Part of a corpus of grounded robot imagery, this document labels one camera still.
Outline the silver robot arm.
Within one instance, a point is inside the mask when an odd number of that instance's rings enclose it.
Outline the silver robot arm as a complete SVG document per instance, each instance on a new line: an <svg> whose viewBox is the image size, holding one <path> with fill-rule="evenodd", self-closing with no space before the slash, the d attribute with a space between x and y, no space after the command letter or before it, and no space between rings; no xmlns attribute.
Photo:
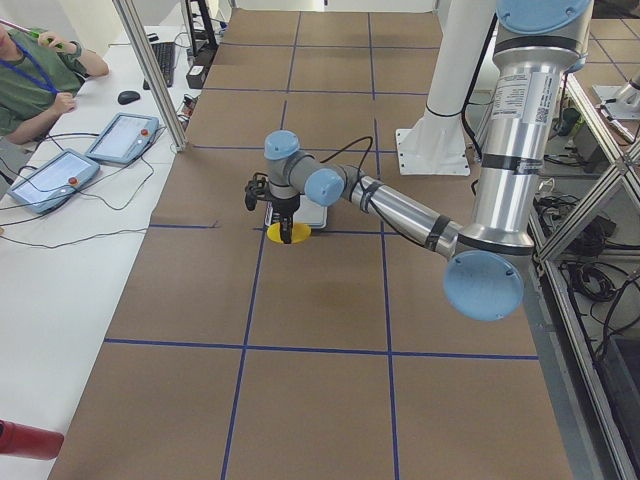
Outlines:
<svg viewBox="0 0 640 480"><path fill-rule="evenodd" d="M346 199L446 258L443 288L456 310L481 321L509 316L522 301L523 275L534 248L527 223L560 80L584 63L592 9L589 1L498 3L493 61L499 76L468 225L357 167L317 161L288 130L266 137L267 172L246 186L246 206L267 201L279 218L268 237L291 244L310 233L293 219L302 199L323 207Z"/></svg>

